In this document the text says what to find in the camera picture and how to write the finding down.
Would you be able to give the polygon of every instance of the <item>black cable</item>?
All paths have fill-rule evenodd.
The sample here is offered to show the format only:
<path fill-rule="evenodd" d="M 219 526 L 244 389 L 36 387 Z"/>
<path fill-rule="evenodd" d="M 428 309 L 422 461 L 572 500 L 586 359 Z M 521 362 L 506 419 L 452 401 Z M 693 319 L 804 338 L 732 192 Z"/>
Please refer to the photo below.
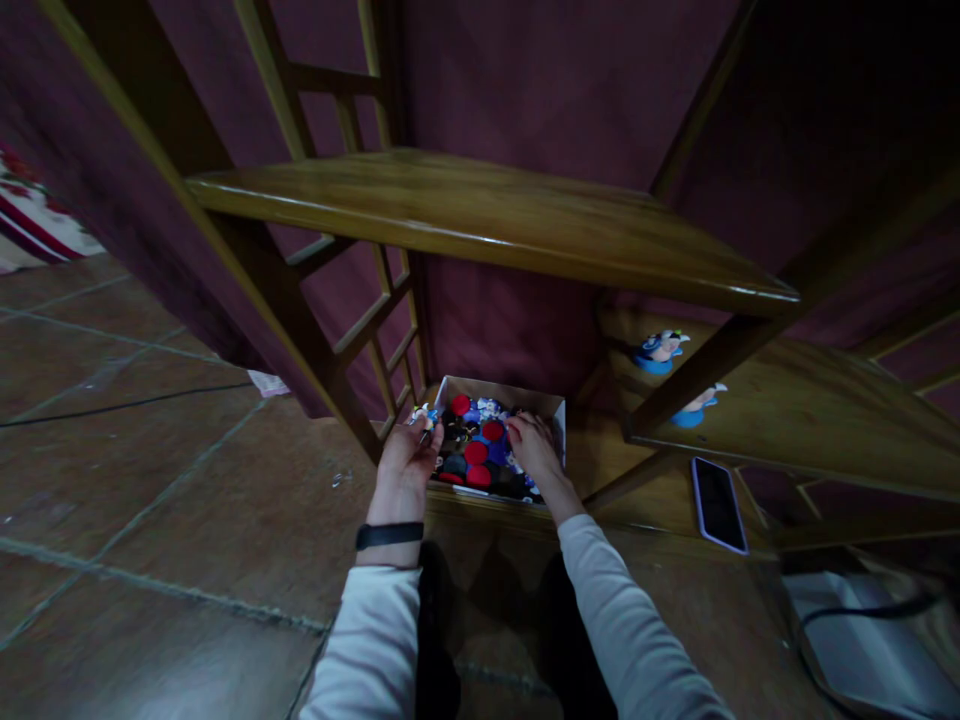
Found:
<path fill-rule="evenodd" d="M 932 595 L 926 591 L 920 592 L 916 597 L 904 600 L 896 605 L 887 605 L 879 608 L 823 608 L 816 610 L 804 616 L 800 621 L 800 629 L 803 630 L 814 620 L 830 615 L 862 615 L 864 617 L 877 618 L 878 620 L 899 620 L 901 618 L 913 617 L 919 615 L 925 610 L 929 610 L 940 599 L 939 595 Z"/>
<path fill-rule="evenodd" d="M 110 407 L 98 408 L 97 410 L 84 410 L 79 413 L 67 413 L 66 415 L 51 415 L 50 417 L 45 418 L 35 418 L 33 420 L 18 420 L 16 422 L 9 423 L 0 423 L 0 428 L 5 427 L 16 427 L 18 425 L 36 425 L 37 423 L 42 422 L 52 422 L 53 420 L 69 420 L 70 418 L 77 417 L 87 417 L 88 415 L 100 415 L 105 412 L 113 412 L 114 410 L 123 410 L 125 408 L 137 407 L 139 405 L 149 405 L 150 403 L 159 402 L 160 400 L 170 400 L 175 397 L 183 397 L 184 395 L 195 395 L 197 393 L 204 392 L 217 392 L 218 390 L 233 390 L 238 387 L 251 387 L 253 383 L 238 383 L 236 385 L 217 385 L 215 387 L 209 388 L 194 388 L 193 390 L 184 390 L 178 393 L 170 393 L 169 395 L 160 395 L 155 398 L 148 398 L 146 400 L 137 400 L 132 403 L 124 403 L 123 405 L 111 405 Z"/>
<path fill-rule="evenodd" d="M 803 656 L 799 633 L 802 633 L 806 629 L 807 625 L 812 623 L 814 620 L 819 620 L 820 618 L 829 617 L 831 615 L 860 615 L 878 620 L 902 620 L 908 617 L 913 617 L 914 615 L 919 615 L 920 613 L 929 610 L 931 607 L 936 605 L 939 600 L 939 595 L 933 595 L 924 590 L 909 600 L 904 600 L 901 603 L 887 605 L 885 607 L 864 609 L 836 607 L 823 608 L 821 610 L 814 610 L 812 613 L 807 613 L 800 621 L 797 638 L 794 641 L 794 645 L 797 649 L 797 656 L 800 658 L 800 664 L 803 666 L 807 676 L 813 682 L 817 692 L 819 692 L 820 695 L 826 699 L 835 710 L 837 710 L 837 712 L 839 712 L 843 717 L 851 718 L 851 720 L 864 720 L 863 716 L 853 712 L 853 710 L 833 697 L 833 695 L 831 695 L 817 679 L 813 669 L 807 663 L 807 659 Z"/>

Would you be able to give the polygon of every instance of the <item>black wristband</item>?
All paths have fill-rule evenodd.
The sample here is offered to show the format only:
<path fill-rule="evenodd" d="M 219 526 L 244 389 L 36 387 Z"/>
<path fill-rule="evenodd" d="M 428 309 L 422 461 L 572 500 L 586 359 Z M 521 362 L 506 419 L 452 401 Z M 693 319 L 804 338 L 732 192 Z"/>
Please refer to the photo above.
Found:
<path fill-rule="evenodd" d="M 423 540 L 423 523 L 361 525 L 357 530 L 357 550 L 420 540 Z"/>

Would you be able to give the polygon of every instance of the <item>maroon fabric wall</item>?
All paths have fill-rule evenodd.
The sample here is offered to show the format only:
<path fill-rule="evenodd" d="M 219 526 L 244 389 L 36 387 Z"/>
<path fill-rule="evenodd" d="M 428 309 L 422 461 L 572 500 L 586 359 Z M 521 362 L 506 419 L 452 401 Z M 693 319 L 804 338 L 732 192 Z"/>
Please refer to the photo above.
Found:
<path fill-rule="evenodd" d="M 286 160 L 232 6 L 153 5 L 234 161 Z M 409 141 L 646 189 L 735 8 L 735 0 L 406 0 Z M 286 0 L 275 11 L 294 60 L 364 70 L 352 3 Z M 673 204 L 777 270 L 906 138 L 957 100 L 948 13 L 936 2 L 761 2 Z M 323 412 L 32 6 L 4 7 L 0 65 L 6 141 L 59 177 L 54 186 L 98 237 L 195 333 L 228 359 L 272 366 L 309 414 Z M 340 152 L 330 99 L 308 96 L 306 104 L 320 153 Z M 362 112 L 375 147 L 369 105 Z M 850 345 L 960 280 L 956 220 L 941 218 L 793 332 Z M 287 251 L 314 239 L 289 228 L 276 237 Z M 599 355 L 589 314 L 595 288 L 439 257 L 427 258 L 426 269 L 434 378 L 462 374 L 569 395 L 590 372 Z M 324 332 L 339 336 L 378 294 L 369 251 L 351 251 L 305 290 Z M 388 353 L 405 322 L 401 308 L 384 331 Z M 945 364 L 956 357 L 955 341 L 955 333 L 938 334 L 922 357 L 902 356 L 895 369 L 908 376 Z M 382 417 L 365 357 L 351 376 L 371 417 Z M 956 410 L 958 395 L 950 388 L 937 397 Z"/>
<path fill-rule="evenodd" d="M 412 139 L 647 189 L 735 5 L 408 0 Z M 672 204 L 779 270 L 960 100 L 950 19 L 933 2 L 761 2 Z M 938 219 L 791 333 L 851 346 L 960 282 L 958 219 Z M 592 288 L 444 258 L 429 267 L 439 368 L 575 392 L 598 353 Z M 476 302 L 484 291 L 492 303 Z M 502 324 L 487 321 L 491 304 Z M 913 379 L 955 360 L 952 332 L 904 351 L 895 370 Z M 960 412 L 956 395 L 935 397 Z"/>

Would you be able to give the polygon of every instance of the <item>white sleeve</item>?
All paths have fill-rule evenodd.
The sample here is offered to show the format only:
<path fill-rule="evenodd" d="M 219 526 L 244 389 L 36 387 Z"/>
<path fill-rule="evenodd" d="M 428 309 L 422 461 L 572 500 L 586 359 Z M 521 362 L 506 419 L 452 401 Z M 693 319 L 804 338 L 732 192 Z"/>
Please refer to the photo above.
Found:
<path fill-rule="evenodd" d="M 355 567 L 300 720 L 412 718 L 420 569 Z"/>
<path fill-rule="evenodd" d="M 559 535 L 577 607 L 620 718 L 732 720 L 593 518 L 575 515 Z"/>

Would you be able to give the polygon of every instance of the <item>dark pants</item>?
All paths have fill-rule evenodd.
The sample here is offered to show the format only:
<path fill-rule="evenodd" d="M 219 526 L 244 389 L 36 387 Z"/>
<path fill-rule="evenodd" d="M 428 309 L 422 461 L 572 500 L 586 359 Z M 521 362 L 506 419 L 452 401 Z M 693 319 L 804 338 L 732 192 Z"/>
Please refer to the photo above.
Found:
<path fill-rule="evenodd" d="M 420 580 L 416 717 L 453 720 L 460 708 L 460 677 L 444 647 L 443 635 L 444 615 L 452 606 L 456 589 L 449 582 L 446 564 L 436 545 L 424 543 L 421 564 L 424 569 Z M 507 572 L 496 574 L 499 577 L 487 577 L 484 582 L 520 587 L 512 566 Z M 519 589 L 515 595 L 507 603 L 509 617 L 502 619 L 518 633 L 533 630 L 534 641 L 528 645 L 528 651 L 540 677 L 560 700 L 564 717 L 616 718 L 616 707 L 580 619 L 563 557 L 558 553 L 550 560 L 534 593 L 525 594 Z"/>

